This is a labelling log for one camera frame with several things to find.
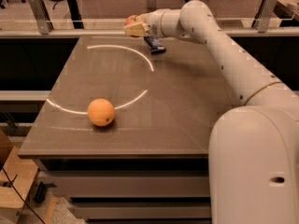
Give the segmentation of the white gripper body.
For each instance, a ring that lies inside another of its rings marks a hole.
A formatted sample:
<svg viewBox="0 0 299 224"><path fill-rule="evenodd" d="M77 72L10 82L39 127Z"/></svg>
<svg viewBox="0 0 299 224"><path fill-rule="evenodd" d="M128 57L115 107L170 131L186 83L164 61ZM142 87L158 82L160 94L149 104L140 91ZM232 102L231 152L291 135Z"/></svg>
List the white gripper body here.
<svg viewBox="0 0 299 224"><path fill-rule="evenodd" d="M141 18L146 23L147 32L151 36L162 37L161 14L158 11L141 14Z"/></svg>

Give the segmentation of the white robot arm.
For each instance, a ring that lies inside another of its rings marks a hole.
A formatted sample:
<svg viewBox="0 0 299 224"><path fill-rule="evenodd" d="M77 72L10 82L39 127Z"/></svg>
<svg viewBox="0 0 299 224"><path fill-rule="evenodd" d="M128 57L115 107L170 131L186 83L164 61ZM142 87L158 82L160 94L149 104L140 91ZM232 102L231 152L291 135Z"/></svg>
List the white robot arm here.
<svg viewBox="0 0 299 224"><path fill-rule="evenodd" d="M130 16L124 31L206 45L240 102L210 135L212 223L299 224L299 96L223 32L201 1Z"/></svg>

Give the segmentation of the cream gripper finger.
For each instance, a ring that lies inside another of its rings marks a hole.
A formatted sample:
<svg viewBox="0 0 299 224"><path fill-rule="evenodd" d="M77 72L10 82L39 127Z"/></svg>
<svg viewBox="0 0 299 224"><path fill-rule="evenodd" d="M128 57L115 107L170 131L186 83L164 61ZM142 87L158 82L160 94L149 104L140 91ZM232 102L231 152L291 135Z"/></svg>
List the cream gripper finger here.
<svg viewBox="0 0 299 224"><path fill-rule="evenodd" d="M148 32L144 22L133 22L124 25L124 32L132 37L145 36Z"/></svg>

